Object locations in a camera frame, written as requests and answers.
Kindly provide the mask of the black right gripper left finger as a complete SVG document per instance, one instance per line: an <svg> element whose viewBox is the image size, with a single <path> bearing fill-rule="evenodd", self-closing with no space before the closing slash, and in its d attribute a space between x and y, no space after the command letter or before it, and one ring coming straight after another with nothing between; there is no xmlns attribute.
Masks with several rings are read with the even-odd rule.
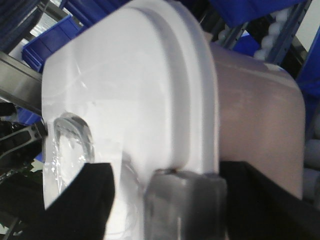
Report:
<svg viewBox="0 0 320 240"><path fill-rule="evenodd" d="M86 163L19 240L102 240L115 199L110 163Z"/></svg>

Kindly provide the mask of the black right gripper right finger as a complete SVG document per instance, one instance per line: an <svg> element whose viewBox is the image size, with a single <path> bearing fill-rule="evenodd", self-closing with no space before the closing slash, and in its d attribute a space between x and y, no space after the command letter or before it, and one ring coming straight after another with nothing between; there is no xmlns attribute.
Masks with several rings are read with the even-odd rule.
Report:
<svg viewBox="0 0 320 240"><path fill-rule="evenodd" d="M318 240L320 211L244 161L222 161L231 240Z"/></svg>

